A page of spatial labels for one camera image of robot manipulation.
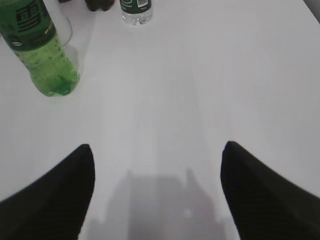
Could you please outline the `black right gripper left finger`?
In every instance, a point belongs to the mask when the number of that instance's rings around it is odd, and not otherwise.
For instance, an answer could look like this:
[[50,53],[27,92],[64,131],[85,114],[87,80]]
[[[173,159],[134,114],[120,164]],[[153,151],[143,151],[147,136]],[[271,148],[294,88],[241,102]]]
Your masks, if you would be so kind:
[[92,150],[82,144],[46,174],[0,202],[0,238],[77,240],[95,181]]

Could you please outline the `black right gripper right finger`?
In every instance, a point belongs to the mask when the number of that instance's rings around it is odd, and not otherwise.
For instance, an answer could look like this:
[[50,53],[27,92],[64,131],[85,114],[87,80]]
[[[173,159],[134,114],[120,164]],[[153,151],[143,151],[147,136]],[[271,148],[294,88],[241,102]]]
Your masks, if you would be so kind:
[[220,167],[222,190],[240,239],[318,240],[320,199],[287,180],[235,141]]

